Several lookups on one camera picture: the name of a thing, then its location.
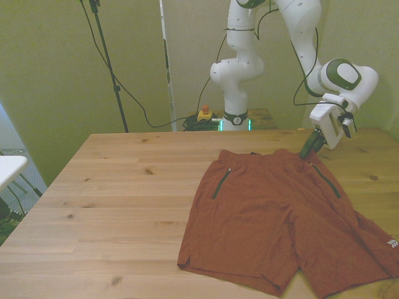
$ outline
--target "black stand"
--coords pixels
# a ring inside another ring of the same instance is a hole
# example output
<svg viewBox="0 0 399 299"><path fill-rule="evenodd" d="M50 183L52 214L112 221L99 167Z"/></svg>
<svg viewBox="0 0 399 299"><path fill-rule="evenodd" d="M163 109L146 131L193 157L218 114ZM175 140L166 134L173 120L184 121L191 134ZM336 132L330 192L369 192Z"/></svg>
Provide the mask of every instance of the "black stand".
<svg viewBox="0 0 399 299"><path fill-rule="evenodd" d="M115 75L113 74L113 70L112 70L112 66L111 66L111 60L110 60L110 57L108 55L107 46L105 45L105 39L104 39L104 35L102 33L102 29L101 29L101 25L100 25L99 10L97 9L97 6L100 6L100 0L89 0L89 2L90 2L90 7L92 8L92 12L94 13L95 20L97 22L97 27L99 28L102 45L104 47L105 56L107 58L108 68L110 70L111 77L112 77L113 91L115 92L115 94L117 96L117 101L118 101L118 106L119 106L119 110L120 110L120 115L122 116L123 126L125 127L125 132L129 133L129 130L127 128L125 114L123 112L122 102L120 100L120 95L119 95L120 87L117 85L117 83L115 81Z"/></svg>

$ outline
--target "wood grain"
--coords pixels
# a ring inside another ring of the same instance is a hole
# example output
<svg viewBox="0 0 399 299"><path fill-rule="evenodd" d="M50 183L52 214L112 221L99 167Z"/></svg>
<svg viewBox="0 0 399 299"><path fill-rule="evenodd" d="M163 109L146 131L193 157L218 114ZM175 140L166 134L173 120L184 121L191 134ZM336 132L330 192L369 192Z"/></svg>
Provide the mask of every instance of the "wood grain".
<svg viewBox="0 0 399 299"><path fill-rule="evenodd" d="M0 247L0 298L265 299L176 266L196 188L221 149L298 152L309 130L92 135ZM321 160L355 209L399 239L399 144L378 129ZM397 299L399 280L333 295ZM316 298L301 271L283 298Z"/></svg>

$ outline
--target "zipper pocket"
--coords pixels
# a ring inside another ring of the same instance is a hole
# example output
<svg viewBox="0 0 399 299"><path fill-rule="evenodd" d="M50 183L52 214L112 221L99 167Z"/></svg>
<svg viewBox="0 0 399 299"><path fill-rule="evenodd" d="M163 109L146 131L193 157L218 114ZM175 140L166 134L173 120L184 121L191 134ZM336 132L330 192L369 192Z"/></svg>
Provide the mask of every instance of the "zipper pocket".
<svg viewBox="0 0 399 299"><path fill-rule="evenodd" d="M339 192L338 192L337 188L334 186L334 184L321 173L321 171L316 167L316 165L313 165L310 162L309 162L309 165L311 165L317 171L319 176L321 176L324 179L324 181L326 181L327 184L330 185L331 189L334 191L337 198L341 198L341 195L339 194Z"/></svg>
<svg viewBox="0 0 399 299"><path fill-rule="evenodd" d="M212 199L216 199L216 196L218 196L219 190L220 190L220 188L221 188L221 186L222 186L224 180L227 179L227 177L229 176L230 172L231 172L231 168L229 168L229 169L227 170L227 173L226 173L226 174L223 176L223 178L220 180L220 182L219 182L219 184L218 184L218 187L216 188L216 190L215 190L215 192L214 192L214 194L213 194L213 196L212 196Z"/></svg>

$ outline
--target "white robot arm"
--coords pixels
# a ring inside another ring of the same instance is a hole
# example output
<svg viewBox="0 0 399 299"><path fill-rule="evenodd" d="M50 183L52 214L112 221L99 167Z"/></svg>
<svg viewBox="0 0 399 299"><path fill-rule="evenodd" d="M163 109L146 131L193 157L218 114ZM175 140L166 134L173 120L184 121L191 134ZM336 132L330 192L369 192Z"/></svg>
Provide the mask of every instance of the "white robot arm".
<svg viewBox="0 0 399 299"><path fill-rule="evenodd" d="M225 130L248 127L246 93L238 83L260 76L264 65L253 46L255 16L266 0L231 0L228 19L228 45L237 52L235 59L222 60L211 68L212 80L224 92ZM313 36L321 15L319 0L274 0L279 8L302 67L307 91L322 97L310 119L315 126L310 143L335 148L341 137L353 136L353 115L366 102L378 82L376 71L359 67L345 59L333 59L321 65L313 46Z"/></svg>

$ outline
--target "shorts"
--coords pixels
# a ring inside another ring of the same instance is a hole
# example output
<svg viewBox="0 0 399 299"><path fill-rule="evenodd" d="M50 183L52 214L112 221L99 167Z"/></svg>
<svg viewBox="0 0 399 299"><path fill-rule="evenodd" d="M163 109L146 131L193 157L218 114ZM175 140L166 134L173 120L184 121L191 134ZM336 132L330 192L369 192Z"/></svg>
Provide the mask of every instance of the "shorts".
<svg viewBox="0 0 399 299"><path fill-rule="evenodd" d="M315 153L222 150L198 186L178 266L275 296L301 269L324 298L399 277L397 245Z"/></svg>

